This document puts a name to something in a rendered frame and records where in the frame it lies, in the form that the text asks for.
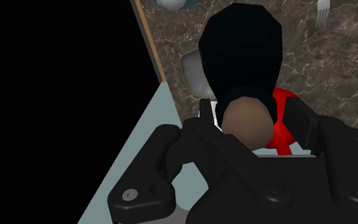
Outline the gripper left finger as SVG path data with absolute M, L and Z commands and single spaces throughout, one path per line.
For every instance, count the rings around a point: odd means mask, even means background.
M 113 224 L 139 224 L 169 217 L 176 209 L 172 185 L 184 164 L 195 163 L 214 193 L 229 174 L 239 181 L 219 195 L 234 205 L 248 193 L 275 213 L 288 211 L 293 190 L 237 138 L 215 125 L 209 99 L 201 99 L 200 115 L 182 127 L 163 124 L 149 136 L 107 197 Z

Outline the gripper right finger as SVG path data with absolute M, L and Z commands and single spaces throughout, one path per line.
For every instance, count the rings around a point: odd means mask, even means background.
M 333 202 L 358 215 L 358 129 L 318 115 L 298 97 L 288 97 L 285 126 L 304 150 L 326 164 Z

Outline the grey plate with yellow rim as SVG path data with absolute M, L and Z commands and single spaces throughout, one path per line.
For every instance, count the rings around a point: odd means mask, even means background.
M 203 72 L 199 49 L 185 53 L 180 59 L 180 65 L 188 91 L 199 98 L 214 100 L 215 95 Z

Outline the white fork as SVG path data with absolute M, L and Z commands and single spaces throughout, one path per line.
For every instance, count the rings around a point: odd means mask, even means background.
M 317 1 L 317 19 L 316 19 L 316 28 L 321 29 L 325 28 L 327 17 L 330 12 L 330 0 L 318 0 Z

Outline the black-haired figure in red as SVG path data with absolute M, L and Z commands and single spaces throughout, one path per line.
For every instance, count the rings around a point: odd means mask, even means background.
M 211 16 L 198 42 L 203 72 L 217 100 L 218 127 L 250 150 L 290 155 L 294 137 L 283 124 L 278 88 L 282 26 L 259 4 L 233 3 Z

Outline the blue and white bowl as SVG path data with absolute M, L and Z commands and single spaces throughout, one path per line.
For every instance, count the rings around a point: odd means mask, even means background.
M 200 3 L 202 0 L 156 0 L 159 7 L 169 11 L 179 11 Z

